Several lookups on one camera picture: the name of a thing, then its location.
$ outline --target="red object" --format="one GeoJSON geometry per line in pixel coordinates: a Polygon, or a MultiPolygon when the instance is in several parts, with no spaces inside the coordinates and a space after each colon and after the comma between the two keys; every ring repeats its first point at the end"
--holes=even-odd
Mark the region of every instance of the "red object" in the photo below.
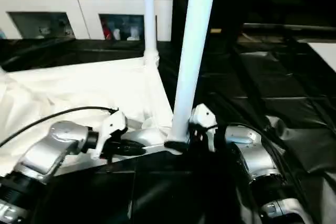
{"type": "Polygon", "coordinates": [[[103,33],[104,33],[105,39],[108,39],[108,40],[112,39],[112,32],[109,29],[109,27],[106,25],[106,20],[105,19],[101,20],[101,26],[103,28],[103,33]]]}
{"type": "Polygon", "coordinates": [[[107,26],[103,27],[103,32],[105,39],[112,39],[112,32],[107,26]]]}

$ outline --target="black plastic sheet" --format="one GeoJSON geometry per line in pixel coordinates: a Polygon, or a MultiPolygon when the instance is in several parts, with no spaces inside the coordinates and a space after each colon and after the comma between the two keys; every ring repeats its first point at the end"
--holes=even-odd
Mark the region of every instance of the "black plastic sheet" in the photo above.
{"type": "MultiPolygon", "coordinates": [[[[180,52],[169,43],[158,47],[159,72],[173,107],[180,52]]],[[[209,44],[204,53],[194,104],[205,103],[219,123],[247,123],[265,132],[314,221],[334,223],[336,74],[306,44],[248,43],[227,52],[219,48],[209,44]]],[[[0,61],[7,71],[142,53],[138,42],[0,41],[0,61]]],[[[260,223],[230,160],[160,153],[56,178],[33,223],[219,221],[260,223]]]]}

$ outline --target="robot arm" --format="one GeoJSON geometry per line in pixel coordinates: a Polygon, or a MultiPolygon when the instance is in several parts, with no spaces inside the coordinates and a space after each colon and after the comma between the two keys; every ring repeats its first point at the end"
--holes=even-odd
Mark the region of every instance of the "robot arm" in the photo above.
{"type": "Polygon", "coordinates": [[[211,152],[217,151],[216,141],[235,144],[240,154],[239,163],[248,175],[249,186],[262,219],[272,223],[272,220],[296,215],[303,223],[313,224],[311,217],[296,199],[293,187],[285,180],[262,145],[258,132],[245,126],[229,125],[225,130],[225,139],[216,139],[216,117],[204,104],[192,111],[190,123],[207,130],[208,148],[211,152]]]}
{"type": "Polygon", "coordinates": [[[112,114],[107,122],[109,125],[103,127],[101,134],[74,122],[53,124],[48,134],[19,159],[13,171],[0,180],[0,223],[22,223],[27,218],[68,154],[93,149],[91,158],[99,158],[111,134],[127,129],[120,111],[112,114]]]}

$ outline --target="white fabric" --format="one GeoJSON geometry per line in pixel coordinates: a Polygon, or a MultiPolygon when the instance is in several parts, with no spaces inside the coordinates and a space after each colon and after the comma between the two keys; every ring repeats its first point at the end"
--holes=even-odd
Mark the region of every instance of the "white fabric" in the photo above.
{"type": "MultiPolygon", "coordinates": [[[[146,127],[157,127],[155,117],[152,117],[155,108],[152,97],[159,100],[166,96],[164,91],[164,94],[156,96],[148,94],[148,78],[151,79],[148,74],[144,74],[142,59],[15,73],[5,73],[1,69],[0,142],[29,123],[79,106],[119,107],[127,118],[140,122],[140,125],[147,120],[152,123],[146,127]]],[[[0,148],[0,175],[10,172],[22,153],[46,135],[54,122],[69,120],[95,128],[107,116],[107,112],[84,110],[34,126],[0,148]]]]}

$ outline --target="black cable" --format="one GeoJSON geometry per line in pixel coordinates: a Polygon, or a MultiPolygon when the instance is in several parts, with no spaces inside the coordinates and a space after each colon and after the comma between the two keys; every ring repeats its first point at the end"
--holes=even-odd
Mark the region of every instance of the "black cable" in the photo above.
{"type": "Polygon", "coordinates": [[[39,124],[39,123],[42,123],[44,121],[47,121],[47,120],[49,120],[51,118],[54,118],[56,116],[59,116],[59,115],[63,115],[63,114],[66,114],[66,113],[70,113],[70,112],[73,112],[73,111],[79,111],[79,110],[105,110],[105,111],[108,111],[110,114],[113,114],[114,112],[116,112],[116,110],[114,110],[114,109],[110,109],[110,108],[106,108],[106,107],[98,107],[98,106],[86,106],[86,107],[78,107],[78,108],[73,108],[73,109],[69,109],[69,110],[64,110],[64,111],[61,111],[61,112],[58,112],[58,113],[46,116],[45,118],[41,118],[40,120],[37,120],[34,123],[31,123],[31,124],[23,127],[21,130],[15,132],[11,136],[9,136],[5,140],[3,140],[0,143],[0,148],[2,146],[4,146],[6,143],[8,143],[10,140],[12,140],[13,138],[15,138],[16,136],[20,135],[22,132],[26,131],[27,129],[29,129],[29,128],[31,128],[31,127],[39,124]]]}

